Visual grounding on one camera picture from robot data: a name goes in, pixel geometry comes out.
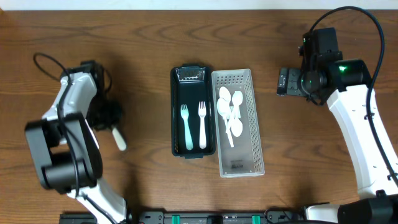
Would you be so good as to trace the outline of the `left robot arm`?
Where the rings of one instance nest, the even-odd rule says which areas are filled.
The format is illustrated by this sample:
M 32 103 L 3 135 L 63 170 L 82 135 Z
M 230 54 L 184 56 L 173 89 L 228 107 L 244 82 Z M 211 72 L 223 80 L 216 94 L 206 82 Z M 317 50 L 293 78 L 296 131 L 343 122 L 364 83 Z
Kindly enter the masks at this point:
M 60 91 L 43 117 L 25 126 L 30 154 L 41 186 L 78 200 L 97 223 L 129 223 L 126 200 L 103 178 L 95 131 L 110 130 L 120 150 L 122 108 L 107 96 L 109 72 L 94 60 L 68 68 Z

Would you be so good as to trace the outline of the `white spoon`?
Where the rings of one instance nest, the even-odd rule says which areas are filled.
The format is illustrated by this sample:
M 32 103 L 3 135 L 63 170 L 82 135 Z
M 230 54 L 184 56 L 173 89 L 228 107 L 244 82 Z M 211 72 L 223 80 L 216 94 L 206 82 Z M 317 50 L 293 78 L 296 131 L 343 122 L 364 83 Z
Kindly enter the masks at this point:
M 243 124 L 240 119 L 231 120 L 231 132 L 235 137 L 240 137 L 243 132 Z
M 225 99 L 219 98 L 217 100 L 217 111 L 222 116 L 222 118 L 224 120 L 224 124 L 225 124 L 225 128 L 226 128 L 226 135 L 228 137 L 229 145 L 231 147 L 234 147 L 233 138 L 231 135 L 230 128 L 228 127 L 228 119 L 227 119 L 227 117 L 231 111 L 230 111 L 230 108 Z

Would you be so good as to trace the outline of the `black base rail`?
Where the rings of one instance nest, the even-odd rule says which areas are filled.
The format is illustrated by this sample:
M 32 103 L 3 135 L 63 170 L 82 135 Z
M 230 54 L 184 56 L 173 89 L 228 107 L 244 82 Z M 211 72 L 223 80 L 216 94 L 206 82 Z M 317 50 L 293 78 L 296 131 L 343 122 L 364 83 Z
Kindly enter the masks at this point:
M 308 208 L 301 211 L 270 208 L 264 212 L 249 213 L 188 213 L 146 211 L 140 214 L 127 212 L 125 223 L 140 224 L 268 224 L 313 220 L 315 214 Z

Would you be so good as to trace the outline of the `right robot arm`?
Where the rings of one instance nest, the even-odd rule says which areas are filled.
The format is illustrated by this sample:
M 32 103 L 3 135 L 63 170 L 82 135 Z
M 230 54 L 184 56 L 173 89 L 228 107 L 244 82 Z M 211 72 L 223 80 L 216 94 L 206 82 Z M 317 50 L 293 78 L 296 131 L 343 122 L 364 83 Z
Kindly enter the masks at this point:
M 308 68 L 281 68 L 280 96 L 326 104 L 353 163 L 359 200 L 306 206 L 302 223 L 397 223 L 397 155 L 378 112 L 371 76 L 360 59 Z

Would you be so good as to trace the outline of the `white spoon horizontal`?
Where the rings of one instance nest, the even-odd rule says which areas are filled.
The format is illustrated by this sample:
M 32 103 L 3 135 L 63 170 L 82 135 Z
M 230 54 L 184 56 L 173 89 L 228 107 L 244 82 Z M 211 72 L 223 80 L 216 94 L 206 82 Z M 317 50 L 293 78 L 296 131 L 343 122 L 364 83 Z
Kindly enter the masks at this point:
M 241 91 L 235 91 L 232 96 L 233 110 L 228 121 L 226 129 L 231 129 L 238 120 L 238 108 L 243 102 L 243 93 Z

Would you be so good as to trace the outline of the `black plastic basket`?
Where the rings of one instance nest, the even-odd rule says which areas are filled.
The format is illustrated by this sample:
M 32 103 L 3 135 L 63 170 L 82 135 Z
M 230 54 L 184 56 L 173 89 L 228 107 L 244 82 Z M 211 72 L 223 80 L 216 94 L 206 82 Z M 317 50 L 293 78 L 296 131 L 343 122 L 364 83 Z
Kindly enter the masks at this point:
M 199 64 L 183 64 L 170 71 L 171 95 L 171 143 L 172 154 L 185 159 L 201 159 L 216 151 L 213 92 L 211 89 L 210 68 Z M 206 148 L 199 147 L 200 117 L 198 105 L 206 104 L 205 132 Z M 193 140 L 193 149 L 185 145 L 184 122 L 180 114 L 181 105 L 187 105 L 188 123 Z

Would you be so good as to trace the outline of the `white spoon diagonal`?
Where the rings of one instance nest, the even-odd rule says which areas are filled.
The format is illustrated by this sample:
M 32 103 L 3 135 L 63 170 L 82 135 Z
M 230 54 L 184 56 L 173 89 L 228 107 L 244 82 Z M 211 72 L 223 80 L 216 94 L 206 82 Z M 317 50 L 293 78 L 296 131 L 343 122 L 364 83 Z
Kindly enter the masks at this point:
M 229 90 L 225 87 L 222 86 L 219 90 L 219 97 L 224 99 L 228 104 L 231 102 L 231 93 Z

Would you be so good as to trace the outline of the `mint green plastic fork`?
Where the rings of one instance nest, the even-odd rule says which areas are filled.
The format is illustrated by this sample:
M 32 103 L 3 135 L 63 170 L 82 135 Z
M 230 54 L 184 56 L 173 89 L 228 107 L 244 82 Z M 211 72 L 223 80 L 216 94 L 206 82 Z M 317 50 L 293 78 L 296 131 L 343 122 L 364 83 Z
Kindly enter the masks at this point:
M 181 105 L 180 114 L 184 122 L 185 145 L 187 150 L 193 149 L 193 140 L 188 123 L 189 112 L 187 105 Z

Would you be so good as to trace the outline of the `clear plastic basket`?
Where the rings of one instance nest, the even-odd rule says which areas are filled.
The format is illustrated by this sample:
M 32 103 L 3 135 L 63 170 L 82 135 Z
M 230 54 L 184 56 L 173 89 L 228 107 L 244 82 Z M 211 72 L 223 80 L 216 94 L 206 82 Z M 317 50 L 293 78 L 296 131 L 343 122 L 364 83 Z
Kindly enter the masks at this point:
M 231 112 L 234 92 L 241 91 L 243 93 L 243 102 L 238 108 L 238 119 L 243 124 L 243 132 L 238 138 L 231 132 L 234 147 L 229 145 L 224 120 L 217 111 L 217 100 L 220 98 L 219 90 L 222 86 L 225 86 L 231 93 L 231 102 L 227 103 Z M 263 175 L 265 168 L 250 69 L 214 71 L 211 74 L 211 87 L 220 176 L 233 178 Z

